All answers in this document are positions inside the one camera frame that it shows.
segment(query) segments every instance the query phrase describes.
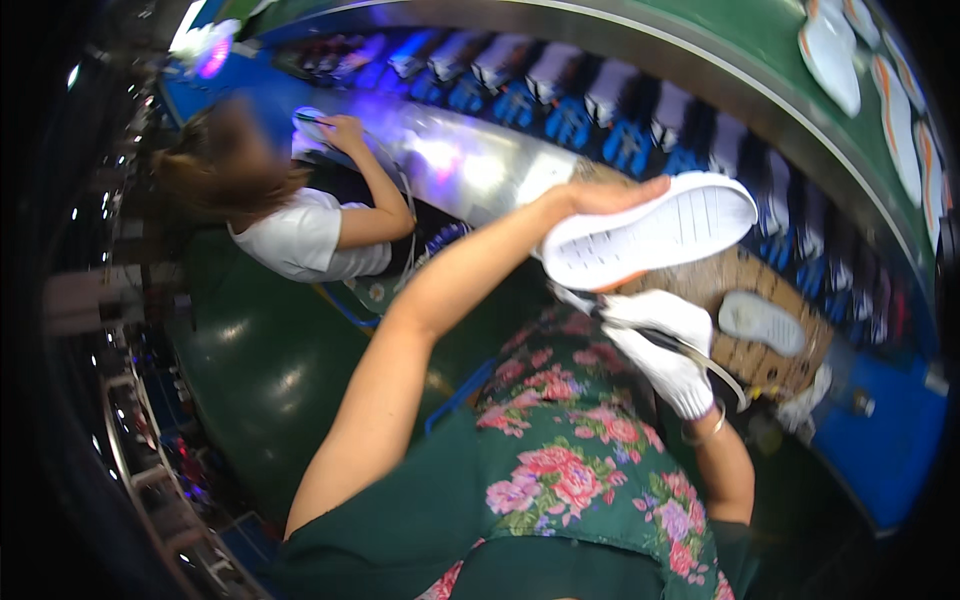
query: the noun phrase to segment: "woman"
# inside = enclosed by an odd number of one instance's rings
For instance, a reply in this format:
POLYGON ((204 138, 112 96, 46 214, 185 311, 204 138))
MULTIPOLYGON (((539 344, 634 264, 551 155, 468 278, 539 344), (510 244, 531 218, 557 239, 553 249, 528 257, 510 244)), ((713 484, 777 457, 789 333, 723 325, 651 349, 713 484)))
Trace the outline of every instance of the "woman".
POLYGON ((304 187, 307 172, 274 152, 242 98, 205 108, 154 170, 194 212, 227 221, 230 237, 264 266, 294 281, 395 276, 410 255, 414 220, 363 141, 355 117, 323 119, 329 142, 353 159, 374 208, 304 187))
POLYGON ((285 591, 732 597, 753 466, 703 370, 633 331, 652 326, 708 352, 707 313, 665 292, 607 298, 603 331, 567 306, 548 310, 504 347, 477 413, 455 413, 406 455, 437 340, 563 218, 621 211, 668 187, 666 178, 633 189, 554 187, 407 285, 300 482, 274 573, 285 591), (652 416, 638 401, 638 371, 685 420, 706 508, 643 420, 652 416))

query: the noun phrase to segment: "white t-shirt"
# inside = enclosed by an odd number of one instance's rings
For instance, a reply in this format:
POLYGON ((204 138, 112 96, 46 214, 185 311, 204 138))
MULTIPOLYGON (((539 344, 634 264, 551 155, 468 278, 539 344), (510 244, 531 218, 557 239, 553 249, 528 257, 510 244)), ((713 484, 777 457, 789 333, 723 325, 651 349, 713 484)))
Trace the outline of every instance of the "white t-shirt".
POLYGON ((294 281, 318 283, 379 275, 390 264, 389 243, 337 250, 341 211, 361 208, 369 207, 360 203, 340 206, 330 194, 302 187, 288 205, 243 233, 234 233, 229 223, 227 229, 244 252, 294 281))

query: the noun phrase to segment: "white sneaker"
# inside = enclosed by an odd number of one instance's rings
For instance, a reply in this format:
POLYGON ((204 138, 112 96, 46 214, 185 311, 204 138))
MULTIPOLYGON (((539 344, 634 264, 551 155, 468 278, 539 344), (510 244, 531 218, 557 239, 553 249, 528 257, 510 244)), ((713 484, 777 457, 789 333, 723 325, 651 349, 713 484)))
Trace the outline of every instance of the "white sneaker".
POLYGON ((874 55, 870 64, 874 76, 876 91, 880 94, 882 107, 883 135, 887 140, 890 158, 894 161, 900 183, 906 190, 910 202, 917 208, 921 202, 920 167, 917 164, 917 151, 910 134, 910 101, 906 91, 897 78, 894 67, 881 55, 874 55))
POLYGON ((894 62, 897 64, 897 72, 900 73, 900 82, 903 83, 903 91, 906 92, 906 95, 910 98, 910 102, 913 103, 913 108, 915 108, 919 114, 924 114, 926 112, 926 97, 924 96, 924 91, 920 89, 917 78, 914 76, 910 66, 907 65, 906 59, 903 57, 903 52, 894 39, 890 37, 890 34, 886 32, 883 32, 883 43, 886 44, 887 50, 890 51, 890 54, 894 57, 894 62))
POLYGON ((735 244, 756 223, 739 182, 692 171, 663 196, 613 215, 575 215, 550 230, 543 268, 572 290, 609 291, 651 269, 691 262, 735 244))
POLYGON ((734 338, 761 342, 790 358, 804 349, 804 328, 779 306, 750 292, 729 292, 720 305, 720 330, 734 338))
POLYGON ((917 142, 920 164, 924 168, 924 222, 926 232, 930 235, 930 245, 936 253, 940 242, 940 217, 944 215, 944 168, 926 123, 917 121, 914 124, 913 138, 917 142))
POLYGON ((816 6, 815 2, 808 6, 809 18, 800 30, 800 54, 813 79, 854 118, 860 112, 860 84, 853 68, 856 38, 842 16, 838 20, 829 11, 816 11, 816 6))
POLYGON ((880 31, 874 24, 874 18, 870 15, 867 5, 863 0, 849 0, 843 3, 843 14, 853 25, 856 32, 867 42, 871 48, 876 48, 880 43, 880 31))

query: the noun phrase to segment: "floral dress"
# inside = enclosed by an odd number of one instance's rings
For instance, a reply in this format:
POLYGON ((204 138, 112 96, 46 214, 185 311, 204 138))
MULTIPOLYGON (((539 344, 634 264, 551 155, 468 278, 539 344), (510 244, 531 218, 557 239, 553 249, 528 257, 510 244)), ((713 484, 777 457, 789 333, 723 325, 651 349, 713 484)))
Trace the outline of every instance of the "floral dress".
POLYGON ((707 600, 740 589, 731 548, 745 555, 746 528, 708 524, 647 424, 652 392, 587 315, 556 306, 522 329, 480 398, 294 532, 272 569, 287 595, 707 600))
MULTIPOLYGON (((696 489, 656 430, 649 391, 595 322, 548 309, 501 350, 481 392, 483 529, 478 541, 564 537, 660 564, 666 598, 732 598, 696 489)), ((462 562, 420 598, 448 597, 462 562)))

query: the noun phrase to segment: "bracelet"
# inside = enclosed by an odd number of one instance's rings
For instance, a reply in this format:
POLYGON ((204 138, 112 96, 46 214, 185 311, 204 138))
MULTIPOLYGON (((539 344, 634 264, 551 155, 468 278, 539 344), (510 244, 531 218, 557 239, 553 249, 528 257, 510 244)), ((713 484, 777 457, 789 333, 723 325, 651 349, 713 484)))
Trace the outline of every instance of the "bracelet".
POLYGON ((713 425, 713 431, 709 432, 705 437, 699 440, 692 440, 686 435, 686 433, 684 432, 684 427, 681 425, 680 439, 684 444, 691 445, 693 447, 706 444, 707 442, 709 442, 710 438, 715 436, 717 432, 720 431, 720 428, 723 427, 724 422, 727 421, 727 405, 724 404, 723 400, 721 400, 720 398, 716 398, 714 401, 720 404, 720 419, 717 420, 717 424, 713 425))

